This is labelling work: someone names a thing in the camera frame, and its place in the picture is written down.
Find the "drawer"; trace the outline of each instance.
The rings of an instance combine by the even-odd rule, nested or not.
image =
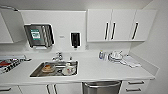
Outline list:
[[[21,94],[18,86],[3,87],[0,86],[0,94]]]
[[[149,84],[149,80],[122,81],[119,94],[143,94]]]

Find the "cabinet door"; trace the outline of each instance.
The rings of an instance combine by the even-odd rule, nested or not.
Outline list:
[[[51,94],[49,85],[19,86],[23,94]]]
[[[56,84],[57,94],[83,94],[82,83]]]
[[[0,43],[12,43],[12,38],[10,36],[10,33],[8,32],[8,29],[5,25],[4,19],[0,13]]]
[[[156,10],[137,10],[130,33],[131,41],[145,41],[152,27]]]
[[[0,94],[21,94],[18,86],[0,87]]]
[[[136,10],[118,10],[112,12],[109,40],[128,41]]]
[[[14,43],[26,38],[19,11],[0,9],[0,43]]]
[[[87,42],[106,41],[112,9],[89,9],[87,15]]]

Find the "wall-mounted dispenser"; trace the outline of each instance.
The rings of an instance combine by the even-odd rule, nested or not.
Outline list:
[[[30,47],[45,46],[50,47],[54,44],[51,25],[31,24],[24,25]]]
[[[71,43],[75,49],[80,46],[80,33],[71,33]]]

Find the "white cabinet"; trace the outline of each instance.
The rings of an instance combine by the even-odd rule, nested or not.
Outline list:
[[[82,83],[56,84],[57,94],[83,94]]]
[[[0,87],[0,94],[22,94],[18,86]]]
[[[152,27],[156,10],[137,10],[130,33],[131,41],[145,41]]]
[[[51,94],[49,85],[19,86],[22,94]]]
[[[82,94],[82,83],[25,85],[19,87],[22,94]]]
[[[156,10],[89,9],[87,42],[145,41]]]
[[[129,39],[135,12],[136,10],[113,10],[109,40],[126,41]]]
[[[26,38],[19,11],[0,9],[0,43],[14,43]]]
[[[149,80],[122,81],[119,94],[145,94]]]
[[[87,15],[87,41],[107,41],[112,9],[91,9]]]

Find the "stainless steel sink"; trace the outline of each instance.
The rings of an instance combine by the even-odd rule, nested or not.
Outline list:
[[[63,74],[63,69],[66,68],[66,64],[69,63],[70,67],[75,67],[75,72],[71,75],[65,75]],[[52,68],[54,68],[53,72],[44,72],[42,71],[43,67],[46,65],[50,65]],[[44,62],[41,63],[38,68],[30,75],[30,77],[44,77],[44,76],[72,76],[77,74],[77,66],[78,61],[73,62],[65,62],[65,61],[59,61],[59,62]]]

